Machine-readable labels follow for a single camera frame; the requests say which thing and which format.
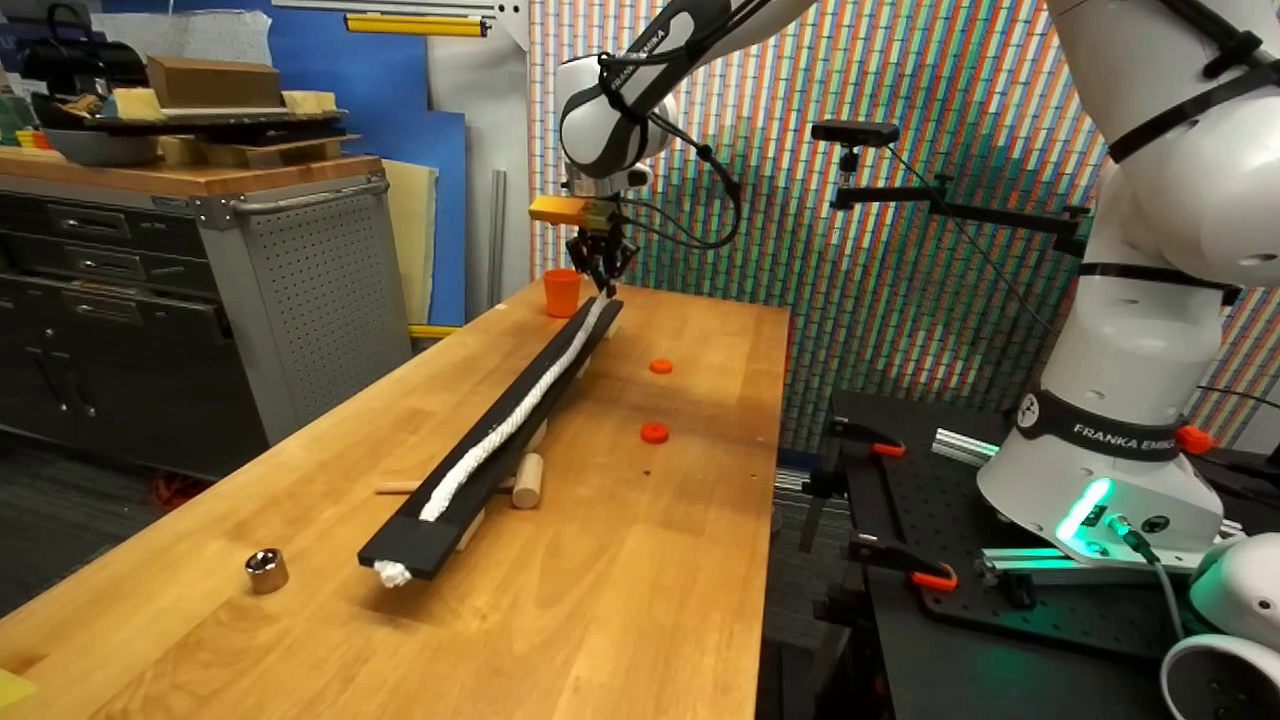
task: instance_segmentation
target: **multicolored backdrop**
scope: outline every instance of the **multicolored backdrop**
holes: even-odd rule
[[[534,0],[535,192],[559,192],[563,173],[556,65],[625,49],[662,5]],[[837,155],[809,140],[809,123],[896,123],[909,161],[955,178],[954,201],[1036,213],[1089,204],[1105,146],[1038,0],[822,0],[782,35],[694,73],[676,97],[685,128],[732,158],[744,183],[742,237],[703,254],[637,234],[644,250],[628,282],[791,309],[783,447],[815,448],[832,388],[992,410],[1016,401],[1043,361],[1047,333],[946,218],[922,204],[831,210]],[[664,154],[654,170],[653,201],[700,237],[724,232],[730,208],[690,149]],[[914,183],[887,152],[863,154],[856,184]],[[1039,314],[1065,313],[1076,259],[1053,252],[1047,236],[969,229]],[[567,232],[535,225],[535,277],[567,264]],[[1243,297],[1206,383],[1271,388],[1280,323],[1268,319],[1280,316],[1277,305],[1274,292]],[[1254,411],[1248,401],[1204,395],[1189,415],[1230,441]]]

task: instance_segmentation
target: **franka emika robot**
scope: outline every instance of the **franka emika robot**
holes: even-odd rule
[[[1190,605],[1219,633],[1166,656],[1175,716],[1211,712],[1183,688],[1230,666],[1249,669],[1234,676],[1257,716],[1280,717],[1280,534],[1224,539],[1222,503],[1175,442],[1221,343],[1224,288],[1280,284],[1280,23],[1270,0],[1046,1],[1115,164],[1100,178],[1074,306],[978,484],[996,511],[1076,562],[1190,580]],[[678,138],[714,168],[740,215],[737,184],[676,124],[669,94],[812,5],[673,0],[626,53],[562,63],[567,187],[616,200],[650,179],[641,161]],[[701,247],[736,232],[735,222]],[[570,241],[602,292],[634,252],[616,229]]]

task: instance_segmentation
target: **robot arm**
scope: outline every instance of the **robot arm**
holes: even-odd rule
[[[668,97],[689,73],[768,40],[815,0],[672,0],[623,55],[589,55],[556,72],[561,147],[596,179],[660,152],[671,135],[650,113],[673,119]]]

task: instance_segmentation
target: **metal cabinet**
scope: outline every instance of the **metal cabinet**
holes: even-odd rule
[[[410,357],[380,177],[96,202],[12,179],[0,428],[221,477]]]

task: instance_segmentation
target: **wooden tabletop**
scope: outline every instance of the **wooden tabletop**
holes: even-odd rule
[[[86,168],[69,163],[51,150],[0,147],[0,176],[90,184],[174,197],[260,192],[308,182],[362,176],[380,170],[381,167],[381,160],[378,158],[361,155],[268,170],[170,168],[160,164],[145,168]]]
[[[374,487],[425,477],[550,340],[536,284],[0,620],[38,688],[0,717],[751,717],[787,314],[620,296],[541,505],[492,498],[434,582],[357,565],[403,500]],[[292,579],[253,596],[265,547]]]

